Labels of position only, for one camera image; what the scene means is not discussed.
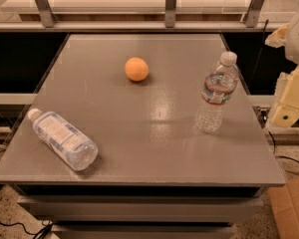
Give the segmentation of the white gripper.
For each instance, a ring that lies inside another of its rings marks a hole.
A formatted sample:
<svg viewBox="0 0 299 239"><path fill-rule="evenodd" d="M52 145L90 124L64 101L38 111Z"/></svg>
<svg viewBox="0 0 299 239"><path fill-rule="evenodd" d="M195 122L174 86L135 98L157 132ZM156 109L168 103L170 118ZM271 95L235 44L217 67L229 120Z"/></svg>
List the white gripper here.
<svg viewBox="0 0 299 239"><path fill-rule="evenodd" d="M289 24L270 34L265 44L272 48L285 45L285 56L299 65L299 11ZM299 66L290 74L281 73L275 88L274 103L270 109L267 127L290 127L299 120Z"/></svg>

